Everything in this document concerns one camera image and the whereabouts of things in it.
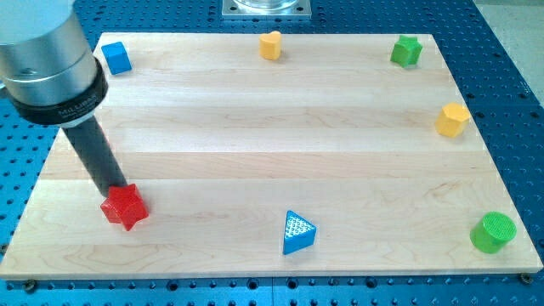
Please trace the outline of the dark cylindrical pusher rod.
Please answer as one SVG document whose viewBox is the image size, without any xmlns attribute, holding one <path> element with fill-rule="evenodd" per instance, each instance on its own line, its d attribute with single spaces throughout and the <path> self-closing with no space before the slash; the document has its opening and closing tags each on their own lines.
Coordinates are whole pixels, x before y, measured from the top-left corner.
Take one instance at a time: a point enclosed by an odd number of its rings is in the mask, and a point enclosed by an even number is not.
<svg viewBox="0 0 544 306">
<path fill-rule="evenodd" d="M 94 116 L 75 127 L 63 127 L 65 136 L 103 197 L 110 187 L 125 187 L 122 173 L 102 127 Z"/>
</svg>

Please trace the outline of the black wrist flange ring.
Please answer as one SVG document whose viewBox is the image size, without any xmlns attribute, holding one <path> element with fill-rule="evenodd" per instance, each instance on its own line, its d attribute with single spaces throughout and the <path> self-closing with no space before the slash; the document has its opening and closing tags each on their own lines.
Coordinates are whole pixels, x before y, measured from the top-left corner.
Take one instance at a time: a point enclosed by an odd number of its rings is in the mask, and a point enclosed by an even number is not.
<svg viewBox="0 0 544 306">
<path fill-rule="evenodd" d="M 58 125 L 80 119 L 90 114 L 102 102 L 108 83 L 99 60 L 94 58 L 97 73 L 91 85 L 72 99 L 55 105 L 28 105 L 9 94 L 9 100 L 22 118 L 40 125 Z"/>
</svg>

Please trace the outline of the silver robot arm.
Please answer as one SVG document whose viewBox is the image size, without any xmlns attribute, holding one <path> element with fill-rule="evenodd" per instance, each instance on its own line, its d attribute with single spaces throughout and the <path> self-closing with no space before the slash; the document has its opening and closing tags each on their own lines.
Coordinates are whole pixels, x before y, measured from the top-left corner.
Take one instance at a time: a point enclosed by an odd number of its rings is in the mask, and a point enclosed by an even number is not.
<svg viewBox="0 0 544 306">
<path fill-rule="evenodd" d="M 108 83 L 71 1 L 1 3 L 1 81 L 21 117 L 63 129 L 102 196 L 126 186 L 94 116 Z"/>
</svg>

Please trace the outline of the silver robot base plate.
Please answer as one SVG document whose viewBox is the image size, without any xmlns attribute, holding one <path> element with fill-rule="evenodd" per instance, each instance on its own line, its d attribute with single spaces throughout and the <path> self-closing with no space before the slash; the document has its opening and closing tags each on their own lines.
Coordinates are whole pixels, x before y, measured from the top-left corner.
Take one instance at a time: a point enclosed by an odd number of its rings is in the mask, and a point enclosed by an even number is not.
<svg viewBox="0 0 544 306">
<path fill-rule="evenodd" d="M 310 19 L 310 0 L 223 0 L 223 20 Z"/>
</svg>

